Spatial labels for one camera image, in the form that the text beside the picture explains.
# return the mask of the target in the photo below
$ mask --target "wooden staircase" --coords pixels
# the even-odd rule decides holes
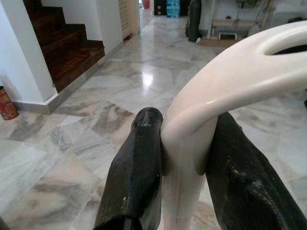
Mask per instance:
[[[61,7],[24,0],[53,83],[58,92],[105,55],[102,41],[87,40],[84,24],[66,24]]]

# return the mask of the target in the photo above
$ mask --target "red cylindrical container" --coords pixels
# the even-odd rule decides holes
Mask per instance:
[[[11,120],[18,116],[18,111],[3,86],[0,86],[0,113],[3,120]]]
[[[143,6],[145,9],[149,9],[150,8],[150,0],[143,0]]]

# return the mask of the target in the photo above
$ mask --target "hallway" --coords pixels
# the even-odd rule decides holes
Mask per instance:
[[[11,230],[92,229],[108,168],[135,115],[148,106],[165,115],[222,51],[189,43],[185,23],[154,17],[53,114],[0,120],[0,216]],[[306,98],[286,94],[231,112],[305,215]],[[220,229],[207,184],[191,229]]]

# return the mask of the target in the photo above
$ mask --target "wooden door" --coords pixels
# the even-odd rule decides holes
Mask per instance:
[[[118,0],[123,39],[131,34],[129,0]]]

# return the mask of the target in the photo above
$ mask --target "white curved handle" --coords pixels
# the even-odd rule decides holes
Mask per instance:
[[[307,44],[307,22],[260,32],[231,46],[180,91],[161,139],[173,170],[164,179],[165,230],[188,229],[202,185],[217,116],[282,92],[307,88],[307,52],[273,55]]]

